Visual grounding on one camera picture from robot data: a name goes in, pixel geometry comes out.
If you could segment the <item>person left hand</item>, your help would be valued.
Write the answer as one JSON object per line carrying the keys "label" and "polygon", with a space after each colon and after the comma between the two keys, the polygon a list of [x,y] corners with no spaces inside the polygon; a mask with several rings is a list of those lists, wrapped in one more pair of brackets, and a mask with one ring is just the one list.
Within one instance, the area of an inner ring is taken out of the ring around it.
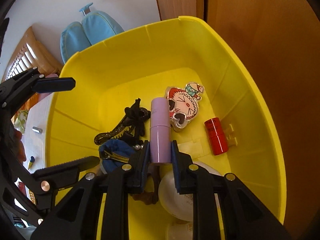
{"label": "person left hand", "polygon": [[15,130],[15,138],[17,139],[18,145],[17,159],[21,164],[23,164],[26,161],[26,155],[22,142],[22,133],[18,130]]}

